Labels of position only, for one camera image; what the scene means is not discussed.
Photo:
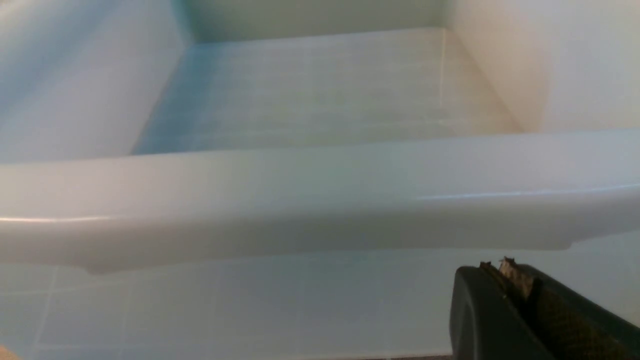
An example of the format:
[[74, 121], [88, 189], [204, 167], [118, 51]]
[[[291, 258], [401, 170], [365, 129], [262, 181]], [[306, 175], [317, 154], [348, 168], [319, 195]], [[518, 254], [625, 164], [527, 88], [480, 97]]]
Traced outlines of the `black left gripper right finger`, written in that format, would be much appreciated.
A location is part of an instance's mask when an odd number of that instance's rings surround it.
[[639, 328], [539, 269], [504, 258], [507, 295], [558, 360], [637, 360]]

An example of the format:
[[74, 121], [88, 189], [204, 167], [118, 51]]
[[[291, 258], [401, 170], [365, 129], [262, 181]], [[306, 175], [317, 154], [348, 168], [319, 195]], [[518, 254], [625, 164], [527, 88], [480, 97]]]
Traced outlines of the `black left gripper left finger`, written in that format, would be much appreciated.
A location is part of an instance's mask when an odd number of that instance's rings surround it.
[[455, 271], [449, 316], [454, 360], [553, 360], [485, 269]]

